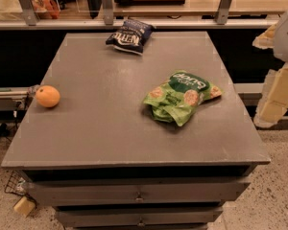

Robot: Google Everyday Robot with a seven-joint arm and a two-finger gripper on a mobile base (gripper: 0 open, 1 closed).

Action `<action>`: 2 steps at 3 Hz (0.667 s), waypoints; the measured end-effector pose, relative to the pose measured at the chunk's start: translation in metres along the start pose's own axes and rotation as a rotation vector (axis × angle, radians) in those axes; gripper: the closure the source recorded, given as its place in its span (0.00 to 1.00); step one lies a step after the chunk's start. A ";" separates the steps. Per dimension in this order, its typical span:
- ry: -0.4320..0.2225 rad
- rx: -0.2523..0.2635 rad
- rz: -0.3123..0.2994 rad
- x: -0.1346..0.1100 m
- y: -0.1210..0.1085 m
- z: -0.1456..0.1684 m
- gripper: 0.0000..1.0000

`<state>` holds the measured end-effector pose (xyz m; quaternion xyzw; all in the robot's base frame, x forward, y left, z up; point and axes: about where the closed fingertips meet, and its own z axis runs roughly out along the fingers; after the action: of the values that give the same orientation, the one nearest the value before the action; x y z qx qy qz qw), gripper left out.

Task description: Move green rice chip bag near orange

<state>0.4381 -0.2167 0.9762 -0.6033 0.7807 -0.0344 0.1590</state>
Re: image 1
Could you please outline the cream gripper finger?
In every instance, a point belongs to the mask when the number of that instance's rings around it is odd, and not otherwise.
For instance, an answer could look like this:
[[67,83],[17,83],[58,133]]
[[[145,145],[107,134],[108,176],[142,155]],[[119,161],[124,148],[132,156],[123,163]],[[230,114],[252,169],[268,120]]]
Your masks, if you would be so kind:
[[273,49],[276,25],[270,26],[264,33],[257,36],[252,45],[258,49]]
[[285,63],[279,70],[268,72],[253,122],[257,127],[272,127],[278,123],[287,110],[288,63]]

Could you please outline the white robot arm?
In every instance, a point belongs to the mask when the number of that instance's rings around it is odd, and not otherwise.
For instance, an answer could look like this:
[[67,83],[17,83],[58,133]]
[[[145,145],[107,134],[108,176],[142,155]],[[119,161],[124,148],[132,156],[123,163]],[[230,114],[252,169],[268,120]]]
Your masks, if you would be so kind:
[[276,125],[288,110],[288,10],[252,45],[272,49],[274,57],[284,62],[279,70],[268,72],[253,119],[257,127],[268,128]]

